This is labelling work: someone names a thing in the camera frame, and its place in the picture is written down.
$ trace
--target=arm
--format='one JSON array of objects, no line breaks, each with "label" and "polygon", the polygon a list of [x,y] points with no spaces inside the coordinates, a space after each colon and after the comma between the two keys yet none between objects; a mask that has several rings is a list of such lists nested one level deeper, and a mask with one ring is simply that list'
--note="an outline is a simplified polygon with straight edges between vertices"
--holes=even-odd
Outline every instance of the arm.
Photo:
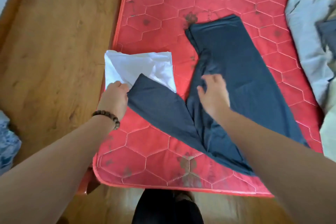
[{"label": "arm", "polygon": [[[127,85],[115,82],[98,110],[119,120],[127,107]],[[102,140],[115,124],[97,115],[0,177],[0,223],[56,223],[73,198]]]},{"label": "arm", "polygon": [[229,107],[221,75],[205,75],[198,87],[204,109],[246,156],[255,173],[298,223],[336,220],[336,163],[264,128]]}]

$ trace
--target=pant leg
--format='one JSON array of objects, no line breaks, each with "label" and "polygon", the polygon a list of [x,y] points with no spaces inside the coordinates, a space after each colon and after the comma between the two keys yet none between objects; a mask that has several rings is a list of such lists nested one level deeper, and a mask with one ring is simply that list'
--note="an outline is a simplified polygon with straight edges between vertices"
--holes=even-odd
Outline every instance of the pant leg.
[{"label": "pant leg", "polygon": [[203,218],[197,205],[189,200],[176,202],[176,218],[178,224],[203,224]]},{"label": "pant leg", "polygon": [[176,223],[175,200],[171,190],[145,189],[136,206],[132,224]]}]

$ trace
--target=quilted mattress cover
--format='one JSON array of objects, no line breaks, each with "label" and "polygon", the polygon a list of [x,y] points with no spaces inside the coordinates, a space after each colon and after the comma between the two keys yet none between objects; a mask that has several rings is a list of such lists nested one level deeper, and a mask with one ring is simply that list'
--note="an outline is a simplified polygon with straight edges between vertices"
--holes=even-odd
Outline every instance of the quilted mattress cover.
[{"label": "quilted mattress cover", "polygon": [[[184,30],[236,14],[274,76],[310,147],[322,152],[322,112],[301,69],[287,28],[287,0],[122,0],[110,49],[126,54],[172,52],[177,93],[187,89],[197,54]],[[127,109],[121,127],[93,159],[98,180],[109,186],[167,188],[271,197],[258,177],[226,168]]]}]

